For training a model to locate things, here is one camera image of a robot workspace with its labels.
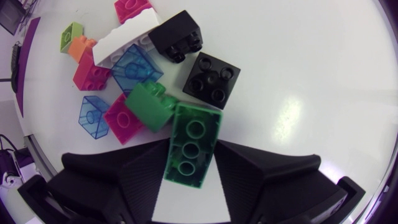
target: green brick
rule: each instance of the green brick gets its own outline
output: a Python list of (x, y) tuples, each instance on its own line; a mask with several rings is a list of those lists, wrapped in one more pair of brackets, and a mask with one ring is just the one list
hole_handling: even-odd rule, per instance
[(126, 106), (151, 131), (159, 131), (174, 115), (178, 99), (165, 95), (160, 83), (138, 83), (125, 101)]
[(68, 53), (73, 38), (83, 35), (83, 26), (77, 22), (72, 22), (61, 35), (61, 53)]
[(166, 180), (201, 188), (213, 157), (222, 117), (218, 110), (177, 104)]

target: black cable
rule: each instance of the black cable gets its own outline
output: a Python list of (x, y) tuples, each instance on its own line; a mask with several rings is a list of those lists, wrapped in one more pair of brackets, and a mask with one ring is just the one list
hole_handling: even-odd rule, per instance
[(12, 146), (14, 151), (16, 151), (16, 152), (18, 151), (17, 148), (15, 147), (15, 145), (5, 135), (0, 134), (0, 140), (1, 140), (1, 138), (4, 138)]
[(30, 17), (33, 14), (34, 9), (36, 8), (37, 2), (39, 0), (34, 0), (32, 4), (29, 6), (28, 10), (26, 11), (26, 14), (24, 18), (20, 21), (20, 27), (19, 27), (19, 32), (23, 29), (26, 28), (27, 23), (29, 22)]

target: purple panel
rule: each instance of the purple panel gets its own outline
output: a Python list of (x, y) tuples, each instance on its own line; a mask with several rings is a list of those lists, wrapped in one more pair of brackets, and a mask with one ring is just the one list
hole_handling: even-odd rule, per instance
[(30, 46), (32, 45), (33, 36), (35, 35), (36, 28), (39, 24), (40, 18), (32, 19), (29, 28), (25, 34), (24, 43), (22, 44), (21, 52), (19, 54), (19, 74), (18, 74), (18, 91), (17, 102), (22, 117), (24, 117), (24, 80), (27, 65), (27, 58), (29, 56)]

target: white table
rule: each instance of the white table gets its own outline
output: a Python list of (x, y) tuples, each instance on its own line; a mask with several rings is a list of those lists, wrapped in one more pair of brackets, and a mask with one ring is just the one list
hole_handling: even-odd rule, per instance
[[(111, 131), (94, 140), (78, 124), (83, 96), (111, 104), (121, 90), (110, 79), (104, 91), (78, 91), (72, 82), (77, 64), (59, 52), (60, 35), (76, 21), (87, 37), (106, 36), (119, 25), (113, 2), (42, 0), (38, 7), (21, 124), (58, 171), (66, 152), (97, 154), (170, 136), (169, 125), (122, 146)], [(378, 2), (151, 2), (165, 20), (186, 9), (201, 27), (202, 51), (241, 69), (219, 138), (279, 154), (320, 155), (320, 170), (332, 181), (347, 175), (366, 191), (346, 222), (354, 220), (383, 180), (398, 130), (397, 46)], [(156, 50), (150, 55), (165, 73), (159, 81), (168, 93), (200, 103), (182, 92), (196, 54), (178, 65)], [(228, 221), (215, 160), (201, 190), (163, 181), (154, 220)]]

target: black plastic part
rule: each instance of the black plastic part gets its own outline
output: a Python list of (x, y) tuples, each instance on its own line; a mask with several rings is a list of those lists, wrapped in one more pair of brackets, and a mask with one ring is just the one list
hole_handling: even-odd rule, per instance
[(21, 52), (21, 47), (19, 45), (14, 45), (12, 47), (12, 57), (11, 57), (11, 88), (14, 93), (18, 91), (18, 74), (19, 74), (19, 53)]
[(0, 185), (2, 185), (4, 173), (15, 177), (19, 176), (14, 158), (12, 158), (11, 153), (9, 153), (7, 150), (0, 150)]
[(318, 171), (316, 155), (283, 156), (219, 140), (215, 158), (231, 223), (322, 223), (349, 197)]
[(69, 221), (67, 216), (46, 201), (50, 194), (42, 176), (33, 176), (18, 188), (18, 192), (44, 223), (67, 223)]
[(157, 51), (172, 62), (185, 60), (185, 54), (201, 49), (203, 39), (198, 24), (182, 11), (148, 34)]
[(224, 109), (240, 71), (231, 64), (200, 52), (183, 92)]
[(322, 224), (340, 223), (345, 220), (365, 195), (365, 191), (349, 177), (342, 177), (337, 186), (347, 191), (348, 195), (340, 209)]
[(151, 220), (169, 139), (96, 155), (64, 154), (48, 188), (58, 203), (101, 222)]

